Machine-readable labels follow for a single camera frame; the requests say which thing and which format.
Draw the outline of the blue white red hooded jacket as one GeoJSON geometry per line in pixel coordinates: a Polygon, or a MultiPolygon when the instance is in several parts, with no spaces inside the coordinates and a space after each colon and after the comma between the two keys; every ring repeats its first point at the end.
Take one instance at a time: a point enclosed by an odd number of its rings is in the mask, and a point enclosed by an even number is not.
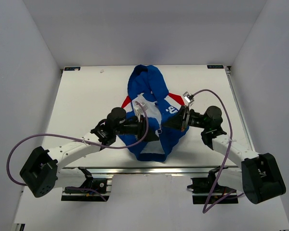
{"type": "Polygon", "coordinates": [[[163,75],[153,65],[137,65],[128,81],[128,96],[122,103],[127,118],[135,116],[134,107],[139,102],[144,107],[149,131],[159,137],[158,141],[142,141],[128,150],[138,161],[164,162],[179,140],[187,133],[168,128],[162,124],[179,112],[184,101],[181,96],[169,92],[163,75]]]}

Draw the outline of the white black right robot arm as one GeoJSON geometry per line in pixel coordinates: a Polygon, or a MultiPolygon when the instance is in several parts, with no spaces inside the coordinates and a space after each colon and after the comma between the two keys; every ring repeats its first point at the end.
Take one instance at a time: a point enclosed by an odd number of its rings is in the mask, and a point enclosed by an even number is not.
{"type": "Polygon", "coordinates": [[[162,125],[180,131],[188,127],[201,128],[203,143],[223,154],[239,169],[216,167],[209,171],[206,186],[214,192],[222,188],[240,191],[253,204],[259,204],[286,193],[286,186],[275,157],[247,149],[223,131],[222,111],[210,106],[204,114],[182,106],[179,112],[162,125]]]}

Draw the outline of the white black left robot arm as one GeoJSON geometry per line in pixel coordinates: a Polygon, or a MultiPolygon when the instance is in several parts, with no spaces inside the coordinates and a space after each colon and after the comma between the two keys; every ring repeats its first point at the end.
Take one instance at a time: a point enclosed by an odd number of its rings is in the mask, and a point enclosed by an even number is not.
{"type": "Polygon", "coordinates": [[[123,108],[116,107],[98,125],[82,138],[59,147],[45,150],[35,148],[20,171],[20,176],[36,198],[54,188],[73,191],[93,191],[93,176],[85,167],[66,168],[72,162],[89,154],[111,148],[118,135],[131,135],[136,140],[158,141],[159,137],[148,126],[145,115],[127,118],[123,108]]]}

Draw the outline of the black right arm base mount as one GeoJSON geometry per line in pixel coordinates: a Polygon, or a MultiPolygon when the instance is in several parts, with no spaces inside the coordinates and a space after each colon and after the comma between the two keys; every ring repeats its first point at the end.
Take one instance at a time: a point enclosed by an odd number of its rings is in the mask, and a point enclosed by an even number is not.
{"type": "MultiPolygon", "coordinates": [[[[207,177],[195,177],[192,178],[192,183],[187,186],[187,189],[192,193],[192,199],[194,205],[204,205],[209,195],[210,189],[216,179],[216,174],[219,172],[220,167],[214,168],[208,172],[207,177]]],[[[211,205],[218,199],[222,198],[227,193],[234,191],[226,199],[219,202],[219,204],[238,204],[238,198],[234,189],[220,186],[216,184],[212,196],[209,199],[208,204],[211,205]]]]}

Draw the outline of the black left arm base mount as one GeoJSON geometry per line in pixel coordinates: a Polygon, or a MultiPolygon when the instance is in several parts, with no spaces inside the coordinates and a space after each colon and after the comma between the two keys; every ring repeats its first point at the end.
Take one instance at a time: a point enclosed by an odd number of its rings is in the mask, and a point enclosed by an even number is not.
{"type": "Polygon", "coordinates": [[[80,180],[81,185],[68,185],[63,188],[61,201],[70,202],[107,202],[111,192],[111,178],[104,176],[93,176],[84,168],[78,167],[76,170],[85,179],[80,180]]]}

